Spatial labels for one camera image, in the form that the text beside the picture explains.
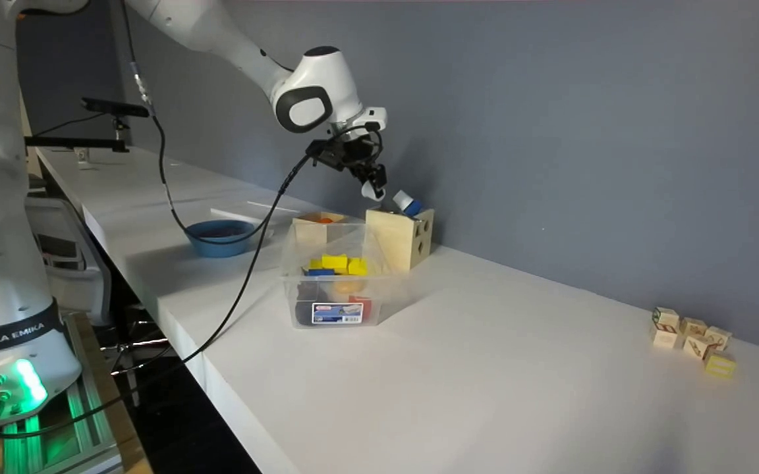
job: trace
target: stack of wooden blocks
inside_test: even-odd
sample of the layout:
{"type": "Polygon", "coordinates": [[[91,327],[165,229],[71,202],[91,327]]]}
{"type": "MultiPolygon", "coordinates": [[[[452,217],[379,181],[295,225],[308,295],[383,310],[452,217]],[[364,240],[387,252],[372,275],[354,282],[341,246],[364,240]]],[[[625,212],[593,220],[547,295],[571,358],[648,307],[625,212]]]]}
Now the stack of wooden blocks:
{"type": "Polygon", "coordinates": [[[684,319],[672,307],[656,307],[651,315],[654,344],[664,350],[684,348],[692,358],[701,361],[714,377],[735,377],[735,361],[729,354],[730,332],[709,327],[701,319],[684,319]]]}

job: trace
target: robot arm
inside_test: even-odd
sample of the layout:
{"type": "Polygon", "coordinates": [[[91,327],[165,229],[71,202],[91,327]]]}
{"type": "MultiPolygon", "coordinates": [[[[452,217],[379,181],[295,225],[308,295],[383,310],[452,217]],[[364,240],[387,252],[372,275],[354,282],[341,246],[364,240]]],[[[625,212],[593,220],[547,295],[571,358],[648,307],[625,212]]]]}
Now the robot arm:
{"type": "MultiPolygon", "coordinates": [[[[219,0],[128,0],[142,17],[195,52],[217,54],[240,69],[265,88],[277,121],[295,134],[331,124],[333,145],[318,159],[349,167],[364,186],[361,194],[383,199],[386,167],[379,132],[386,108],[364,106],[345,54],[337,46],[311,46],[287,70],[267,49],[254,45],[219,0]]],[[[136,78],[145,102],[145,80],[136,66],[136,78]]]]}

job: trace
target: green light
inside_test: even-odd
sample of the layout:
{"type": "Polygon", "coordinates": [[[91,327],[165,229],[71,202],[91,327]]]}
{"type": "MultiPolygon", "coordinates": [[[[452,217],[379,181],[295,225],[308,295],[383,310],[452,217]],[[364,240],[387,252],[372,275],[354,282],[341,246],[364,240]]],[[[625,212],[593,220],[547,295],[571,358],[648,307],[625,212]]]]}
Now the green light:
{"type": "Polygon", "coordinates": [[[47,398],[47,391],[46,391],[34,365],[29,361],[25,361],[25,358],[16,361],[14,365],[16,365],[20,377],[21,377],[21,382],[25,382],[25,387],[32,395],[32,404],[41,404],[47,398]]]}

